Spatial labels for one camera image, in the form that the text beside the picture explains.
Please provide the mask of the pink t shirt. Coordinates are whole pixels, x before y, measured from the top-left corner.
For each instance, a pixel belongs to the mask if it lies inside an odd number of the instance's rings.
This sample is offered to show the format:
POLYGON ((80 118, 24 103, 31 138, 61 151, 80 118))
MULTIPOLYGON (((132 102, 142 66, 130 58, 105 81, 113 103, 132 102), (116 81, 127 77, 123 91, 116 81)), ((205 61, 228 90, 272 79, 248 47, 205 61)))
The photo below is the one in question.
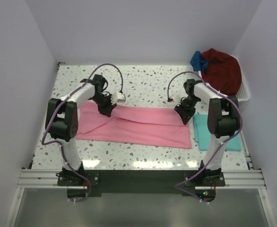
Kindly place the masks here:
POLYGON ((168 148, 191 148, 189 126, 174 109, 118 105, 110 117, 94 102, 80 107, 78 140, 133 143, 168 148))

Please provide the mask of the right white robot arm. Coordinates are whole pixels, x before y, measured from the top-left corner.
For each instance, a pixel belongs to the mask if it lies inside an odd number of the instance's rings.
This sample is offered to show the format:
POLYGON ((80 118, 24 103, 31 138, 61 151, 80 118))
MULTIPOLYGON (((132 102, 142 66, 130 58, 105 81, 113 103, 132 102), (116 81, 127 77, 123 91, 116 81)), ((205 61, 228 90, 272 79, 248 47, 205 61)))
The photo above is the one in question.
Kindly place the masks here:
POLYGON ((234 96, 225 96, 200 80, 188 79, 184 83, 184 89, 188 96, 179 98, 174 108, 184 125, 195 114, 197 102, 203 101, 208 105, 207 129, 210 133, 210 143, 201 163, 205 170, 197 175, 199 183, 208 186, 214 181, 212 171, 222 166, 227 143, 242 130, 238 99, 234 96))

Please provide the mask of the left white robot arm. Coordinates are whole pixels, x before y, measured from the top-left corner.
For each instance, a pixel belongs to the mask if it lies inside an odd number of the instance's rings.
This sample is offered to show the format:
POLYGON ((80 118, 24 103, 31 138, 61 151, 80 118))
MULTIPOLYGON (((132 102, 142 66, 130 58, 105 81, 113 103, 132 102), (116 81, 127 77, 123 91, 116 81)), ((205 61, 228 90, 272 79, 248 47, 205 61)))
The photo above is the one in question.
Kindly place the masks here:
POLYGON ((70 171, 68 180, 73 185, 81 185, 85 174, 80 171, 82 161, 79 157, 75 136, 79 130, 78 110, 88 100, 97 105, 100 114, 110 117, 116 104, 112 95, 105 94, 107 80, 99 74, 92 79, 84 79, 74 91, 61 98, 51 98, 48 102, 45 133, 42 144, 58 144, 63 158, 63 169, 70 171))

